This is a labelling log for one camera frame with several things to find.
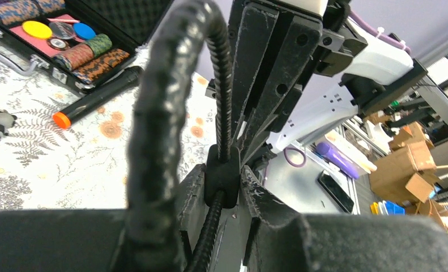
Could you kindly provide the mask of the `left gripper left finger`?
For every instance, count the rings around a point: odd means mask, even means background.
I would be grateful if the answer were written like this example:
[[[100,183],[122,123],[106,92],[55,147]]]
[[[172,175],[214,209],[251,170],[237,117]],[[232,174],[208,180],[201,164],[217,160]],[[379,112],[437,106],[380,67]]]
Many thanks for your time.
[[[130,193],[127,209],[0,212],[0,271],[182,271],[178,196],[199,190],[196,165],[170,197]]]

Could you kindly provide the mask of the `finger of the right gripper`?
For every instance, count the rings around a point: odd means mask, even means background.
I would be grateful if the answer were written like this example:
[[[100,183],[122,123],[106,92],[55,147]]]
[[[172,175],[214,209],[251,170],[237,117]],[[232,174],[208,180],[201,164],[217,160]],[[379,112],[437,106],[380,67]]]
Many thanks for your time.
[[[261,91],[251,96],[253,85],[279,16],[277,1],[234,1],[228,22],[233,59],[232,135],[237,139],[242,121],[250,121]]]
[[[261,91],[257,108],[250,112],[250,121],[257,124],[242,121],[237,140],[241,165],[270,135],[284,100],[317,48],[322,29],[321,19],[312,16],[278,16],[251,93],[255,97],[254,92]]]

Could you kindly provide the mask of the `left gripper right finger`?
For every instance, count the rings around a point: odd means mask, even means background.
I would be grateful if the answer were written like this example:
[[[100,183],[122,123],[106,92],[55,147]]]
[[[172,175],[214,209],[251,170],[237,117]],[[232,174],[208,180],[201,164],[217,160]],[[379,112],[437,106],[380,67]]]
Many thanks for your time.
[[[241,170],[249,271],[448,271],[448,234],[423,216],[300,214]]]

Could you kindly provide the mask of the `black cable lock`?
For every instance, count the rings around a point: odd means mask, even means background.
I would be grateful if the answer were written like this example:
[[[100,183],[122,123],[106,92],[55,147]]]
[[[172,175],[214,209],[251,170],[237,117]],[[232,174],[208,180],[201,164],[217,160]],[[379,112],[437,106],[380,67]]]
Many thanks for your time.
[[[214,1],[172,10],[154,38],[140,77],[127,157],[126,271],[179,271],[175,212],[186,100],[200,51],[212,53],[222,135],[230,131],[232,61],[227,24]]]

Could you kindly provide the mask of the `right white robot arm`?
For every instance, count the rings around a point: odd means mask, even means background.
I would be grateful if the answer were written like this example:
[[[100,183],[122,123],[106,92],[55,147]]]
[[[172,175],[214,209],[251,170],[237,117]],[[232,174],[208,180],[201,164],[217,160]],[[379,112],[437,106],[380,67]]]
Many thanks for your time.
[[[234,1],[228,30],[232,134],[250,166],[387,107],[426,75],[349,1]]]

